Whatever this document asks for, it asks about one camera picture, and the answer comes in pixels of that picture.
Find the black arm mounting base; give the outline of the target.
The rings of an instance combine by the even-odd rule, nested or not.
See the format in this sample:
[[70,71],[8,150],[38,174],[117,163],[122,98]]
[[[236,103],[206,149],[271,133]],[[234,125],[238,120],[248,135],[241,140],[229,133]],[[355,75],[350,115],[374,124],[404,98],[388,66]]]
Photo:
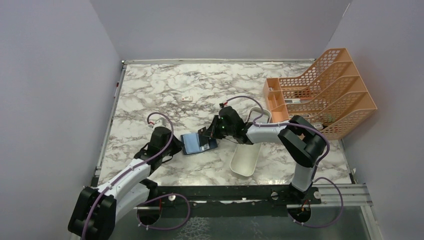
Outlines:
[[152,180],[141,182],[150,190],[148,203],[136,208],[141,226],[153,229],[160,219],[191,217],[286,217],[306,222],[311,205],[321,204],[317,187],[301,193],[287,184],[279,185],[206,185],[161,186]]

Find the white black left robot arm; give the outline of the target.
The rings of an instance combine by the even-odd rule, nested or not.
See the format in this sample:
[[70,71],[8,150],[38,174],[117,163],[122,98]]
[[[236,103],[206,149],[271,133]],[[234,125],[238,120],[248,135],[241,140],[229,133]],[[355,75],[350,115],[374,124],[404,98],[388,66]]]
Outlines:
[[84,240],[107,240],[116,223],[138,204],[157,200],[157,184],[148,177],[165,157],[181,152],[184,143],[163,126],[154,128],[150,141],[116,176],[97,187],[85,187],[79,194],[67,229]]

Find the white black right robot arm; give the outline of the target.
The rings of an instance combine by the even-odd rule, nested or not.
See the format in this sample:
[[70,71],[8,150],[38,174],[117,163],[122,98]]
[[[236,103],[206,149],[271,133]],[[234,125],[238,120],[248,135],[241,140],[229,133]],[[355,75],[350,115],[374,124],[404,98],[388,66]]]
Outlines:
[[232,137],[238,144],[280,144],[296,163],[289,199],[300,204],[309,196],[319,162],[329,153],[330,143],[305,118],[295,115],[288,121],[262,123],[260,114],[251,121],[244,121],[231,106],[220,109],[211,124],[198,130],[199,135],[222,140]]

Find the blue leather card holder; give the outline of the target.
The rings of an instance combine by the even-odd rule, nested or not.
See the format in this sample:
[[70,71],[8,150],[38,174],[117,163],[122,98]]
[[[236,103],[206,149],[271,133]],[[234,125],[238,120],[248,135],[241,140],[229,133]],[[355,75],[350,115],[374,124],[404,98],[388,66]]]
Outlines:
[[215,139],[201,136],[197,132],[182,134],[180,140],[184,145],[182,149],[184,155],[203,153],[218,147]]

